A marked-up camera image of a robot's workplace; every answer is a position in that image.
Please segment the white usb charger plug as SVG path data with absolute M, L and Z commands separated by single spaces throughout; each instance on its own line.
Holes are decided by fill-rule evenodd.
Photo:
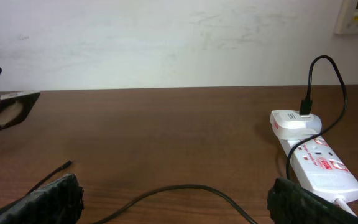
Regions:
M 270 124 L 276 137 L 283 140 L 306 139 L 319 134 L 322 129 L 318 116 L 300 115 L 299 111 L 294 110 L 273 110 Z

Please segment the wall thermostat panel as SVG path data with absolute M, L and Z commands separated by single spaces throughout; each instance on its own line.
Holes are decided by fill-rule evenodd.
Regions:
M 358 0 L 343 0 L 337 17 L 334 33 L 358 34 Z

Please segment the black smartphone white circles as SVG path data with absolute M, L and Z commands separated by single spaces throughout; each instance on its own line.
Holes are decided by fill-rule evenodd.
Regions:
M 23 122 L 39 96 L 39 91 L 21 91 L 1 95 L 0 131 Z

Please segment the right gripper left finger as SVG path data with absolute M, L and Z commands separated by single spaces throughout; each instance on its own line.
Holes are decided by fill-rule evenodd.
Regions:
M 66 174 L 0 208 L 0 224 L 76 224 L 83 209 L 83 188 Z

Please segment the white power strip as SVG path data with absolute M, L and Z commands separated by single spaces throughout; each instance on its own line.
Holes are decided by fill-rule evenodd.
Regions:
M 304 189 L 328 202 L 358 200 L 357 179 L 321 136 L 298 146 L 290 165 Z

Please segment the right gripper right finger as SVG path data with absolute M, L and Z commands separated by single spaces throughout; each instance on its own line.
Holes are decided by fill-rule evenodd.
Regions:
M 274 223 L 358 224 L 357 216 L 282 177 L 269 190 L 267 203 Z

